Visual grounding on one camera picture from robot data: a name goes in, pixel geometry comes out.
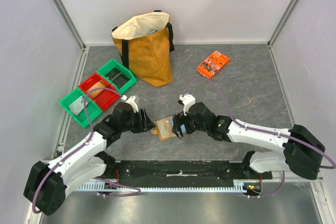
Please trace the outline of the yellow leather card holder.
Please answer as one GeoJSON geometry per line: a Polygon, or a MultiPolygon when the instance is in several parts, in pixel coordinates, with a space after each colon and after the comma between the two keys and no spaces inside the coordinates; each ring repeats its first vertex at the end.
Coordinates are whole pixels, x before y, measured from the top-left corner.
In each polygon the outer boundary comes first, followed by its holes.
{"type": "Polygon", "coordinates": [[[173,132],[173,117],[159,119],[154,122],[155,127],[150,130],[151,134],[157,135],[160,141],[165,141],[177,135],[173,132]]]}

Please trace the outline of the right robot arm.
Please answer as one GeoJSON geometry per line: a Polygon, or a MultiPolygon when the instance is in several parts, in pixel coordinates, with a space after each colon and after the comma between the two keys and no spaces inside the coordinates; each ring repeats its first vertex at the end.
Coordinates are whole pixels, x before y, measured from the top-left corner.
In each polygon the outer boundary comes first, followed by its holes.
{"type": "Polygon", "coordinates": [[[302,125],[296,124],[291,129],[251,125],[215,115],[202,102],[174,115],[172,121],[172,132],[178,137],[202,131],[216,141],[246,143],[267,149],[265,153],[249,151],[245,155],[240,166],[245,178],[283,170],[305,179],[317,179],[325,147],[302,125]]]}

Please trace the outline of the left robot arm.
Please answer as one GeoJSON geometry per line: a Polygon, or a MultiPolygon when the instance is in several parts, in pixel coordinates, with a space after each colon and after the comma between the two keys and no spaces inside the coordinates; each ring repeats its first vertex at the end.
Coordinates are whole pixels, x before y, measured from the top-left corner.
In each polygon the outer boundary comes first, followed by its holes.
{"type": "Polygon", "coordinates": [[[82,184],[99,176],[112,177],[116,166],[105,149],[124,132],[137,134],[153,128],[155,124],[145,109],[136,108],[133,102],[118,103],[111,114],[69,151],[47,163],[38,161],[31,167],[23,195],[32,203],[33,213],[49,216],[82,184]]]}

